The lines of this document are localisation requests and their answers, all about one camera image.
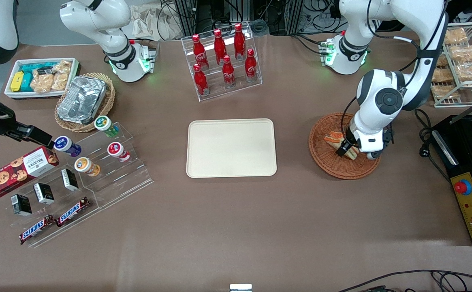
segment brown table surface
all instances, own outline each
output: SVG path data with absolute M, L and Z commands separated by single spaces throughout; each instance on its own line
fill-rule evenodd
M 414 48 L 375 38 L 365 65 L 342 76 L 290 37 L 256 43 L 263 85 L 202 103 L 179 41 L 162 43 L 154 74 L 132 84 L 114 76 L 97 45 L 21 46 L 16 59 L 75 57 L 82 73 L 111 76 L 117 96 L 110 116 L 134 135 L 154 183 L 39 248 L 19 246 L 19 232 L 0 221 L 0 291 L 205 292 L 226 291 L 231 283 L 252 283 L 256 292 L 332 291 L 399 270 L 472 273 L 472 247 L 454 194 L 419 156 L 421 125 L 412 112 L 395 120 L 395 144 L 366 178 L 329 176 L 308 150 L 312 125 L 342 111 L 365 72 L 397 70 Z M 56 124 L 55 99 L 14 101 L 1 94 L 0 100 L 25 124 L 54 136 L 86 136 Z M 434 124 L 460 112 L 423 109 Z M 277 173 L 189 178 L 189 123 L 232 118 L 273 121 Z M 0 137 L 0 167 L 34 147 Z M 437 289 L 428 274 L 377 283 Z

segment round container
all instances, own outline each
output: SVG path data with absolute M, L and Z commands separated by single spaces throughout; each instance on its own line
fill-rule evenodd
M 81 146 L 72 142 L 72 139 L 65 135 L 61 135 L 56 139 L 54 149 L 65 152 L 71 157 L 76 157 L 81 154 Z
M 119 142 L 112 142 L 108 145 L 108 154 L 117 157 L 121 162 L 128 161 L 131 157 L 130 152 L 126 151 Z
M 95 119 L 95 128 L 104 132 L 108 137 L 113 138 L 119 133 L 119 128 L 111 122 L 110 118 L 100 115 Z
M 95 177 L 101 172 L 101 167 L 93 163 L 87 157 L 81 157 L 74 163 L 74 168 L 78 172 L 88 174 L 91 177 Z

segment coca-cola bottle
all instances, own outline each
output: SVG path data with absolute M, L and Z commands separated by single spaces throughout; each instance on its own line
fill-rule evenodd
M 193 35 L 193 53 L 196 58 L 196 63 L 202 67 L 202 70 L 209 68 L 209 61 L 207 60 L 207 53 L 205 48 L 200 42 L 200 36 L 197 34 Z
M 198 88 L 198 93 L 201 96 L 209 95 L 209 87 L 207 85 L 207 78 L 205 77 L 205 73 L 202 72 L 202 67 L 199 64 L 193 65 L 194 69 L 194 82 L 196 83 L 196 87 Z
M 245 61 L 245 72 L 247 73 L 247 76 L 245 79 L 247 79 L 248 83 L 254 83 L 258 79 L 258 74 L 256 74 L 256 67 L 258 63 L 256 61 L 256 57 L 254 57 L 254 50 L 248 49 L 247 55 L 248 57 Z
M 221 38 L 221 30 L 214 31 L 214 53 L 216 54 L 218 66 L 223 66 L 223 57 L 227 55 L 227 48 L 225 47 L 225 41 Z
M 245 50 L 245 36 L 243 35 L 243 25 L 236 24 L 236 35 L 234 36 L 234 51 L 236 60 L 243 61 L 247 57 L 247 51 Z
M 225 55 L 225 57 L 223 57 L 223 81 L 225 81 L 226 88 L 233 88 L 236 86 L 234 67 L 232 67 L 231 58 L 229 55 Z

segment wicker basket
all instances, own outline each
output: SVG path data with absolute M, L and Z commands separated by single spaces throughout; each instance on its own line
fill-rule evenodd
M 344 128 L 347 127 L 351 114 L 344 117 Z M 323 140 L 330 131 L 341 132 L 340 121 L 342 113 L 332 113 L 322 117 L 312 128 L 308 145 L 315 162 L 328 174 L 341 179 L 363 178 L 373 172 L 380 164 L 380 157 L 370 160 L 364 153 L 359 153 L 357 159 L 351 160 L 335 154 L 335 149 Z
M 115 88 L 113 88 L 113 83 L 111 79 L 102 73 L 87 73 L 87 74 L 84 74 L 83 76 L 101 79 L 104 82 L 106 82 L 106 84 L 108 85 L 106 95 L 103 101 L 101 102 L 99 110 L 97 111 L 97 114 L 96 114 L 97 116 L 107 115 L 108 112 L 113 107 L 113 101 L 115 99 Z M 78 124 L 77 122 L 67 122 L 66 120 L 60 119 L 60 117 L 58 116 L 57 108 L 59 107 L 59 105 L 61 105 L 66 95 L 67 95 L 67 91 L 65 91 L 65 93 L 63 93 L 63 95 L 61 96 L 60 100 L 58 101 L 58 104 L 56 105 L 56 111 L 54 112 L 54 115 L 56 116 L 56 122 L 58 123 L 58 125 L 60 125 L 64 129 L 67 129 L 76 133 L 90 132 L 93 129 L 95 129 L 93 122 L 91 124 L 82 125 L 82 124 Z

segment yellow control panel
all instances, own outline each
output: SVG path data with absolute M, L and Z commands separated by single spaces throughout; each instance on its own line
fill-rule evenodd
M 464 222 L 472 238 L 472 176 L 469 172 L 450 178 L 459 202 Z

